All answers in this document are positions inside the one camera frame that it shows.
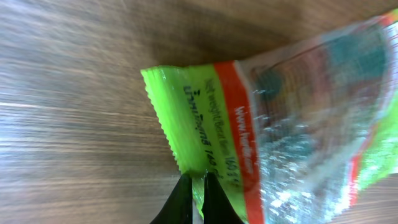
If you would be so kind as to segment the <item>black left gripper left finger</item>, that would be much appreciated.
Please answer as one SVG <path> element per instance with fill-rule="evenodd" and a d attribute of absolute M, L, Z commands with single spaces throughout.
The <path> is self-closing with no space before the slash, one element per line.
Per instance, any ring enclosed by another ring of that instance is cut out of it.
<path fill-rule="evenodd" d="M 150 224 L 192 224 L 192 178 L 183 174 L 162 207 Z"/>

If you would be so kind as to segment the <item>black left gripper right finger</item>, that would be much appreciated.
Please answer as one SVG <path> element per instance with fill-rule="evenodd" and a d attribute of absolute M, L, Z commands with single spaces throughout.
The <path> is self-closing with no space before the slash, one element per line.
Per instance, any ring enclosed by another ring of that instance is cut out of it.
<path fill-rule="evenodd" d="M 205 176 L 204 202 L 202 206 L 204 224 L 243 224 L 230 204 L 217 176 L 207 172 Z"/>

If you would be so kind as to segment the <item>green candy bag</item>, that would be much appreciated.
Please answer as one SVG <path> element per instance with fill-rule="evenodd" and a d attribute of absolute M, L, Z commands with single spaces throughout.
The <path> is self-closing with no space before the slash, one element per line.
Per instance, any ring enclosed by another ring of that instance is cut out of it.
<path fill-rule="evenodd" d="M 207 172 L 244 223 L 271 224 L 327 223 L 397 171 L 397 11 L 245 60 L 141 73 L 202 221 Z"/>

